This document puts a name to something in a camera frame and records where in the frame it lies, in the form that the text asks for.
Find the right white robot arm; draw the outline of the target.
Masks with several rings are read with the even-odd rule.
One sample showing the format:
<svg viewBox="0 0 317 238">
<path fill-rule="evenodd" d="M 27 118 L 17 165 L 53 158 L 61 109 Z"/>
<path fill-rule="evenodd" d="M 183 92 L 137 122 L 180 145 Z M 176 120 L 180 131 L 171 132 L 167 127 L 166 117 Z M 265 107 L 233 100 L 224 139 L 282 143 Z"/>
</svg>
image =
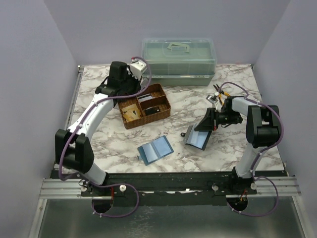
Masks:
<svg viewBox="0 0 317 238">
<path fill-rule="evenodd" d="M 277 146 L 283 137 L 283 126 L 277 105 L 265 105 L 243 96 L 230 96 L 224 101 L 220 111 L 208 108 L 203 119 L 194 127 L 194 131 L 216 131 L 220 125 L 241 124 L 246 117 L 245 152 L 232 170 L 228 189 L 239 194 L 246 188 L 245 181 L 251 181 L 260 159 L 268 149 Z"/>
</svg>

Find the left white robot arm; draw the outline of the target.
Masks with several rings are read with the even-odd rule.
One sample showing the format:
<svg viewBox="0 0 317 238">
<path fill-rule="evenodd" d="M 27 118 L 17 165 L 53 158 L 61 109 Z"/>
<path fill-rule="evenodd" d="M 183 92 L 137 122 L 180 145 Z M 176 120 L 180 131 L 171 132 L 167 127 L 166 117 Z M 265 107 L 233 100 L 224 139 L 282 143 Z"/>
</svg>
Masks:
<svg viewBox="0 0 317 238">
<path fill-rule="evenodd" d="M 133 57 L 131 63 L 113 61 L 108 76 L 95 89 L 91 103 L 79 119 L 67 129 L 56 132 L 55 162 L 59 165 L 58 176 L 62 181 L 71 178 L 62 173 L 62 169 L 67 168 L 92 183 L 97 195 L 109 192 L 107 173 L 94 162 L 91 139 L 118 101 L 136 97 L 147 89 L 147 85 L 141 84 L 147 69 L 148 63 L 141 57 Z"/>
</svg>

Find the black leather card holder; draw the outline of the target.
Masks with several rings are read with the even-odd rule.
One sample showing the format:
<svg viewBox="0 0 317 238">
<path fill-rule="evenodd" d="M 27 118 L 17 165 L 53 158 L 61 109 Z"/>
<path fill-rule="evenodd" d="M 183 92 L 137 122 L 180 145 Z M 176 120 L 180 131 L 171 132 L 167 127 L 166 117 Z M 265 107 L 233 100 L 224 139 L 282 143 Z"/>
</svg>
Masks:
<svg viewBox="0 0 317 238">
<path fill-rule="evenodd" d="M 211 131 L 195 131 L 197 125 L 198 124 L 195 123 L 189 126 L 186 132 L 180 133 L 180 136 L 183 137 L 183 142 L 186 145 L 190 145 L 204 151 L 211 136 Z"/>
</svg>

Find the brown wicker divided tray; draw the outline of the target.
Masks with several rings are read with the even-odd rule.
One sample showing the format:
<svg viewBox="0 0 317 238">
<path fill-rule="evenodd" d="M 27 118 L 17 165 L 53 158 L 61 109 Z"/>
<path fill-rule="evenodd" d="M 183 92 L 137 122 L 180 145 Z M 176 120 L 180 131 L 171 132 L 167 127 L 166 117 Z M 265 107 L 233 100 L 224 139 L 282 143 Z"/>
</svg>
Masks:
<svg viewBox="0 0 317 238">
<path fill-rule="evenodd" d="M 129 99 L 123 100 L 123 101 L 118 103 L 121 117 L 123 120 L 123 124 L 124 124 L 124 127 L 126 129 L 132 129 L 135 127 L 143 126 L 143 125 L 149 124 L 151 122 L 165 119 L 165 118 L 170 116 L 171 105 L 167 99 L 166 93 L 164 92 L 164 90 L 160 84 L 153 84 L 153 85 L 149 86 L 148 89 L 140 96 L 145 95 L 145 94 L 151 94 L 153 98 L 150 100 L 144 101 L 144 102 L 139 102 L 137 97 L 134 97 L 134 98 L 129 98 Z M 123 117 L 122 109 L 129 106 L 129 105 L 132 105 L 132 104 L 137 105 L 137 107 L 140 110 L 141 117 L 140 117 L 140 119 L 133 120 L 131 122 L 127 122 L 125 120 L 125 118 Z M 159 107 L 160 112 L 153 114 L 153 115 L 146 116 L 144 113 L 144 110 L 147 108 L 151 108 L 151 107 Z"/>
</svg>

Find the dark credit card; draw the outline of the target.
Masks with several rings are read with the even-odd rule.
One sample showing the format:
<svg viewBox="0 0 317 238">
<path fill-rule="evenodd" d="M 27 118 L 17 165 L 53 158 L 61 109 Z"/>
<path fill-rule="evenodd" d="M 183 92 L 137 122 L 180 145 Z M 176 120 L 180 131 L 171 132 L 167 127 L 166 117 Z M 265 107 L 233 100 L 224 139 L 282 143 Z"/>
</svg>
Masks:
<svg viewBox="0 0 317 238">
<path fill-rule="evenodd" d="M 160 112 L 159 107 L 151 107 L 144 110 L 144 113 L 146 116 L 153 115 L 159 112 Z"/>
</svg>

